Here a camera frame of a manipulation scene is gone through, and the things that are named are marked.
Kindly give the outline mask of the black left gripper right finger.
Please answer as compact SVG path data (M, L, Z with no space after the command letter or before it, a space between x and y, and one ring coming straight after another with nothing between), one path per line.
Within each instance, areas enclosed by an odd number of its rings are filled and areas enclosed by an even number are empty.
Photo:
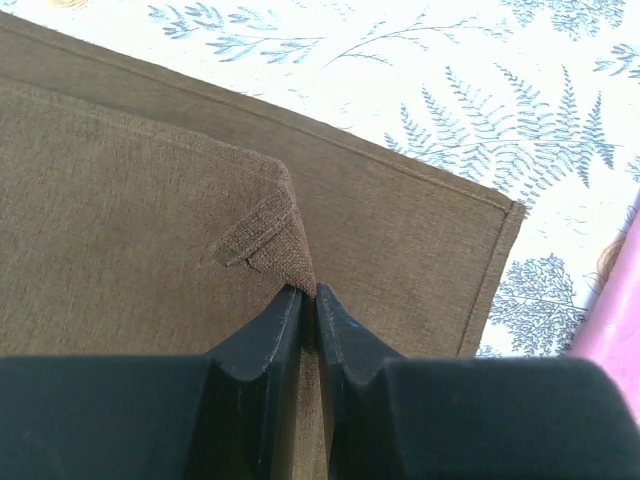
M332 479L635 479L639 430L595 364L411 359L316 294Z

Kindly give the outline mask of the brown cloth napkin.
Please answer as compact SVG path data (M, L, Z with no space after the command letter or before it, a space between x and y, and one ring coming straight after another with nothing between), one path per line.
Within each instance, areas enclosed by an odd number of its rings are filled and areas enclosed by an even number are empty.
M203 354L297 289L288 479L330 478L318 286L408 358L472 355L523 215L310 118L1 17L1 361Z

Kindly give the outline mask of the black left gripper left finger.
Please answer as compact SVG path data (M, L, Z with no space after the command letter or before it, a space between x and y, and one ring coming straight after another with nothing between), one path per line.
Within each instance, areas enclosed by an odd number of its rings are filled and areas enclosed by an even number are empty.
M288 479L304 296L194 355L1 361L5 479Z

